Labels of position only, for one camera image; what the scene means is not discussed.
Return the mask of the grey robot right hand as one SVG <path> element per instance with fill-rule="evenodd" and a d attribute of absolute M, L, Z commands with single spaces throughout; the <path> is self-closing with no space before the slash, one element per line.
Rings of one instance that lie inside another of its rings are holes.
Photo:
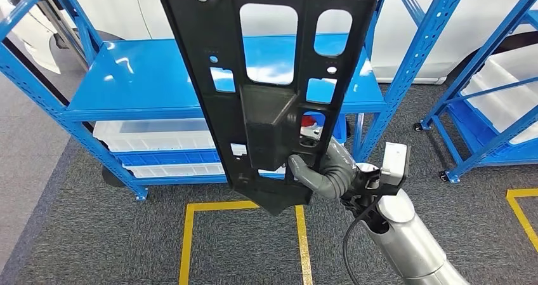
<path fill-rule="evenodd" d="M 288 157 L 287 166 L 296 180 L 327 199 L 343 196 L 357 174 L 355 160 L 334 137 L 330 140 L 318 172 L 309 168 L 296 154 Z"/>

